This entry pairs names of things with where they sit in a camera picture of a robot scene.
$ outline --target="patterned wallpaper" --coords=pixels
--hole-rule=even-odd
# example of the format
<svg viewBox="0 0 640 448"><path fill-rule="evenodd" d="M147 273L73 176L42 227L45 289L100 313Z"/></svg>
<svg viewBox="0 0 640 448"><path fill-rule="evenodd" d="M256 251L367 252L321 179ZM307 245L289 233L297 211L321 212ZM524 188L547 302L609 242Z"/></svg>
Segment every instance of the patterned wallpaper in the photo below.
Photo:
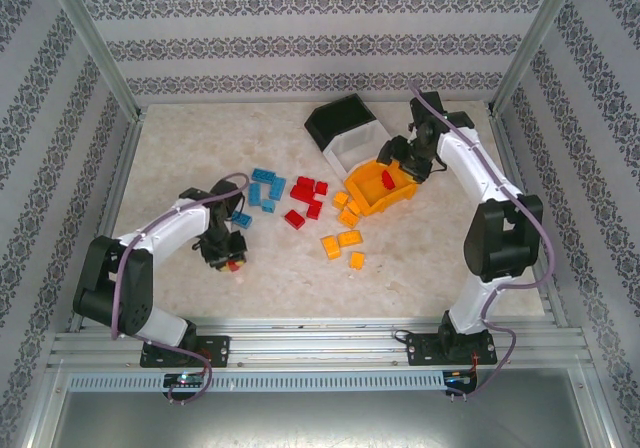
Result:
<svg viewBox="0 0 640 448"><path fill-rule="evenodd" d="M640 445L639 7L566 0L501 113L527 190L549 207L563 307L624 446Z"/></svg>
<svg viewBox="0 0 640 448"><path fill-rule="evenodd" d="M542 0L84 0L141 105L490 99Z"/></svg>
<svg viewBox="0 0 640 448"><path fill-rule="evenodd" d="M57 0L0 3L0 447L20 436L128 120Z"/></svg>

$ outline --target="orange bin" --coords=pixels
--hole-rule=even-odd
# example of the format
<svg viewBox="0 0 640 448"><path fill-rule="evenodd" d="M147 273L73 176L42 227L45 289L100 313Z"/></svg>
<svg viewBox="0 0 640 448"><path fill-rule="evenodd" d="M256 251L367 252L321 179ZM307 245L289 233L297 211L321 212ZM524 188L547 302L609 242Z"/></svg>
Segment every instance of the orange bin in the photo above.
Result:
<svg viewBox="0 0 640 448"><path fill-rule="evenodd" d="M396 185L391 190L387 190L382 184L382 172L385 170ZM418 189L418 185L400 170L400 164L397 161L387 166L376 160L356 168L345 180L344 186L365 216L383 212L388 206L400 200L410 200Z"/></svg>

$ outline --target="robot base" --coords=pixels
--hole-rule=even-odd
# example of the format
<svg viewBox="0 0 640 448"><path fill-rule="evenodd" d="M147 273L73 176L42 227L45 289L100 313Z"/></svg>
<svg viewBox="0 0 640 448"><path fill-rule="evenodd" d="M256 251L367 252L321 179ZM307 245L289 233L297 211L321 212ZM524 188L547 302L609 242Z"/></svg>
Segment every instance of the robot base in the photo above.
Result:
<svg viewBox="0 0 640 448"><path fill-rule="evenodd" d="M187 322L187 332L179 348L198 353L206 357L213 368L226 368L229 360L228 336L197 336L196 325ZM204 364L192 356L181 355L174 351L144 344L140 355L142 368L198 368Z"/></svg>
<svg viewBox="0 0 640 448"><path fill-rule="evenodd" d="M438 333L408 332L402 342L407 346L410 366L471 365L474 357L477 357L478 365L495 365L498 362L489 331L472 335L456 333L448 311L442 318Z"/></svg>

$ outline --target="mounting plate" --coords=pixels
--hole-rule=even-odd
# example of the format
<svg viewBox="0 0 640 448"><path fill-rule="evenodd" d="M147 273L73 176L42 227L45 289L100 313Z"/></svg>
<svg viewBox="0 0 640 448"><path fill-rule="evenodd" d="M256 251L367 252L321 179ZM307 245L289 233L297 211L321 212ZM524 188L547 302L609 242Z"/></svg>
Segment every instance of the mounting plate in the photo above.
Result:
<svg viewBox="0 0 640 448"><path fill-rule="evenodd" d="M193 351L206 356L213 368L226 368L230 343L231 338L228 336L198 336ZM145 343L140 355L140 366L142 368L198 368L203 367L204 364L197 358L179 355Z"/></svg>
<svg viewBox="0 0 640 448"><path fill-rule="evenodd" d="M445 354L437 333L408 333L405 343L409 365L471 365L474 353L478 356L479 365L495 365L498 362L493 337L488 331L465 338L464 344L452 347Z"/></svg>

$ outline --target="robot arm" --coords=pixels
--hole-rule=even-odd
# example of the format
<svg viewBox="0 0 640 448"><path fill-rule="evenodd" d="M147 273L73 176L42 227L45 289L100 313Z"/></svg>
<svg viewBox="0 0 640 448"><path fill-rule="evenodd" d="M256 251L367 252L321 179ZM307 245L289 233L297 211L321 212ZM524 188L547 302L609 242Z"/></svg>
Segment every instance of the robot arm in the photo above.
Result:
<svg viewBox="0 0 640 448"><path fill-rule="evenodd" d="M445 169L450 167L471 202L477 205L464 242L464 257L470 273L458 301L445 313L439 330L445 357L458 350L460 360L468 360L469 350L464 349L464 345L473 345L477 339L474 335L486 332L482 310L489 297L495 292L497 299L502 293L496 291L498 287L521 276L538 256L539 233L505 191L517 198L538 221L542 219L542 203L537 196L524 196L507 180L480 144L466 113L445 112L437 92L422 93L421 97L458 128L458 132L450 130L414 98L410 103L414 119L409 125L411 136L408 139L396 136L388 141L380 151L378 162L389 164L397 160L400 168L417 183L429 177L434 162ZM482 163L478 155L486 162Z"/></svg>
<svg viewBox="0 0 640 448"><path fill-rule="evenodd" d="M144 235L145 228L112 239L96 238L87 250L73 300L76 313L111 326L115 278L125 249L141 233L143 237L131 251L121 279L118 331L168 346L187 349L195 343L195 326L167 313L153 304L153 271L188 240L198 237L194 249L210 266L224 269L245 262L246 244L240 232L229 231L231 217L243 195L222 201L193 205L194 201L237 190L226 180L218 182L210 192L190 188L173 204L171 216Z"/></svg>

